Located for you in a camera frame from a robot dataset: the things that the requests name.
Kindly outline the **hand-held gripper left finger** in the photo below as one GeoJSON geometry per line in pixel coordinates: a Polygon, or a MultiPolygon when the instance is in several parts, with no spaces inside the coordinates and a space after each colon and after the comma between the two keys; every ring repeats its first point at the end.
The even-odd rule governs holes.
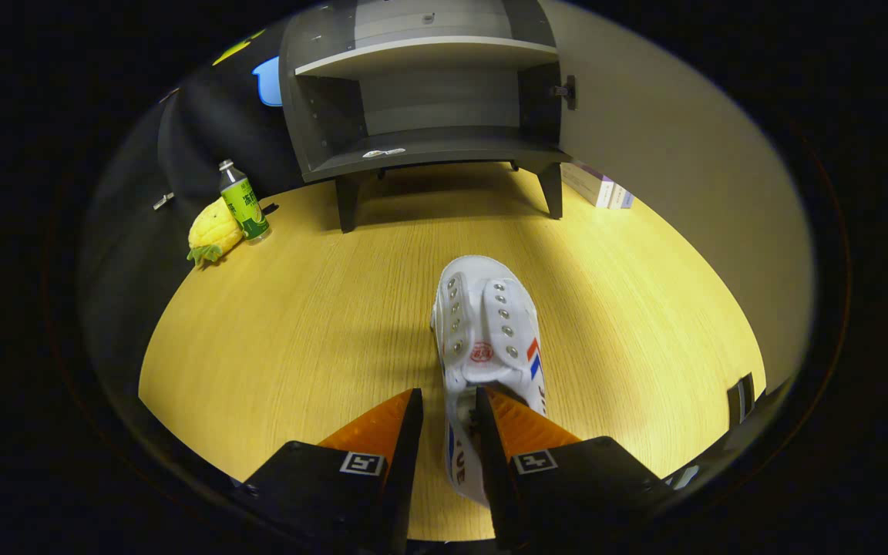
{"type": "Polygon", "coordinates": [[[317,443],[290,440],[240,486],[240,504],[298,554],[402,554],[422,390],[385,400],[317,443]]]}

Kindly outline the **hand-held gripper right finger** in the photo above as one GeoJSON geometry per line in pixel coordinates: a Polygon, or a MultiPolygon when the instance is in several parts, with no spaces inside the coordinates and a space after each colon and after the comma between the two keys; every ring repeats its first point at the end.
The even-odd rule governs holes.
{"type": "Polygon", "coordinates": [[[673,489],[614,439],[578,439],[487,387],[476,417],[500,549],[621,552],[671,505],[673,489]]]}

